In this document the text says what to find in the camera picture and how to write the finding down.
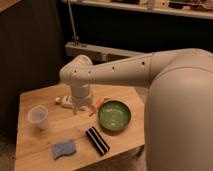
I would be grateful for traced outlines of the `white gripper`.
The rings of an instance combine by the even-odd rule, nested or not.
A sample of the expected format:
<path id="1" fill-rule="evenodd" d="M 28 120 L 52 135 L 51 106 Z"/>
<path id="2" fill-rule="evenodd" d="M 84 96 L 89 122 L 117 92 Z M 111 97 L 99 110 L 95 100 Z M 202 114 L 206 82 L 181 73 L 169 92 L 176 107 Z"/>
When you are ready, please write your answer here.
<path id="1" fill-rule="evenodd" d="M 93 94 L 91 92 L 91 86 L 89 84 L 72 85 L 71 86 L 71 99 L 74 104 L 73 114 L 76 115 L 78 108 L 87 106 L 90 110 L 90 114 L 96 113 L 96 108 L 92 103 Z"/>

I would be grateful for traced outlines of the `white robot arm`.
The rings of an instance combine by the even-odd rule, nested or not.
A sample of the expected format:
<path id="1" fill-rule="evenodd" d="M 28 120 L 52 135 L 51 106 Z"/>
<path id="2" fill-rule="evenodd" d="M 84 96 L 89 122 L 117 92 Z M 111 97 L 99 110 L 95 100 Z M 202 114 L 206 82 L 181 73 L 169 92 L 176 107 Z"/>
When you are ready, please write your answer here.
<path id="1" fill-rule="evenodd" d="M 213 53 L 178 49 L 99 65 L 79 55 L 60 79 L 76 108 L 91 102 L 92 84 L 147 87 L 147 171 L 213 171 Z"/>

